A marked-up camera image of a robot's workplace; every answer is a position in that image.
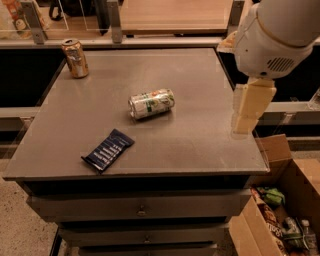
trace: blue wrapper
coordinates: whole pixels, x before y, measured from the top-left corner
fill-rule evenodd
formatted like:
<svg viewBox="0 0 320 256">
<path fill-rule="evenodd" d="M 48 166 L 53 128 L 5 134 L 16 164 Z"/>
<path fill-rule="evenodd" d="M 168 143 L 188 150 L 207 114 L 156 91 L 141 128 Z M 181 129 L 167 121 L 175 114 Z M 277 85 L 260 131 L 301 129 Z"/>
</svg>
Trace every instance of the blue wrapper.
<svg viewBox="0 0 320 256">
<path fill-rule="evenodd" d="M 110 135 L 88 156 L 81 158 L 102 174 L 130 146 L 134 140 L 122 132 L 113 129 Z"/>
</svg>

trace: drawer handle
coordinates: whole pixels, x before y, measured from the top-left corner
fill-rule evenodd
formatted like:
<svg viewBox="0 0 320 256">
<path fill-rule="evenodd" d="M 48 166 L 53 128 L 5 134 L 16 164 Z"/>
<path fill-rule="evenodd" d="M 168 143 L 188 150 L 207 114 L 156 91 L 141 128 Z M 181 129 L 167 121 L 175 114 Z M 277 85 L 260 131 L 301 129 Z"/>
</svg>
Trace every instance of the drawer handle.
<svg viewBox="0 0 320 256">
<path fill-rule="evenodd" d="M 145 239 L 144 239 L 144 243 L 145 243 L 145 244 L 150 244 L 150 243 L 151 243 L 151 241 L 150 241 L 149 238 L 150 238 L 150 237 L 149 237 L 148 235 L 146 235 L 146 237 L 145 237 Z"/>
<path fill-rule="evenodd" d="M 139 209 L 139 211 L 137 211 L 137 215 L 139 217 L 147 216 L 147 212 L 144 210 L 144 205 L 140 205 L 140 209 Z"/>
</svg>

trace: gray cabinet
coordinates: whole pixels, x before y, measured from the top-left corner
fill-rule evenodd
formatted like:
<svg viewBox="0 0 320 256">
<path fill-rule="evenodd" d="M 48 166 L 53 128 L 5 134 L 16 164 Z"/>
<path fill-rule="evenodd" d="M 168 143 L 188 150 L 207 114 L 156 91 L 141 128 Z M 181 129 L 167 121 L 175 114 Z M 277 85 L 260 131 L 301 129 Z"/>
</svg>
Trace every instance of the gray cabinet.
<svg viewBox="0 0 320 256">
<path fill-rule="evenodd" d="M 254 138 L 231 136 L 232 89 L 213 49 L 86 52 L 65 66 L 4 174 L 80 255 L 211 256 L 268 172 Z M 175 107 L 134 121 L 128 97 L 173 90 Z M 102 175 L 81 156 L 112 129 L 135 140 Z"/>
</svg>

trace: soda can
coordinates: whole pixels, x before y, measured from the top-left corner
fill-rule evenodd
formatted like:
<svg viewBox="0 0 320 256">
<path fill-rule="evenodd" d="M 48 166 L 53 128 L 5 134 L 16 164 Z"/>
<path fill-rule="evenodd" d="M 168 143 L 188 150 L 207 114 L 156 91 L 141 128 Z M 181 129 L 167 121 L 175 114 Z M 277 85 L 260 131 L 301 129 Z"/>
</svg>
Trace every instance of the soda can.
<svg viewBox="0 0 320 256">
<path fill-rule="evenodd" d="M 135 119 L 168 111 L 174 104 L 173 92 L 170 89 L 141 93 L 129 98 L 130 114 Z"/>
<path fill-rule="evenodd" d="M 74 78 L 82 78 L 89 74 L 86 56 L 78 39 L 66 39 L 61 46 L 66 55 L 67 64 Z"/>
</svg>

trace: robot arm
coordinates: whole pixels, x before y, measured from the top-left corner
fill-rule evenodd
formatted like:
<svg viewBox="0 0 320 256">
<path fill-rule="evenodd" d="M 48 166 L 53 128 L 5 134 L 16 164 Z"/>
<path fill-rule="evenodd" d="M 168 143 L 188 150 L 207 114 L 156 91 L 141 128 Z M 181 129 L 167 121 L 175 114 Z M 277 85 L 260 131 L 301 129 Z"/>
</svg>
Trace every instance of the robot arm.
<svg viewBox="0 0 320 256">
<path fill-rule="evenodd" d="M 312 52 L 319 13 L 319 0 L 262 0 L 251 7 L 233 45 L 238 70 L 250 77 L 235 91 L 235 133 L 254 129 L 276 92 L 272 79 L 288 75 Z"/>
</svg>

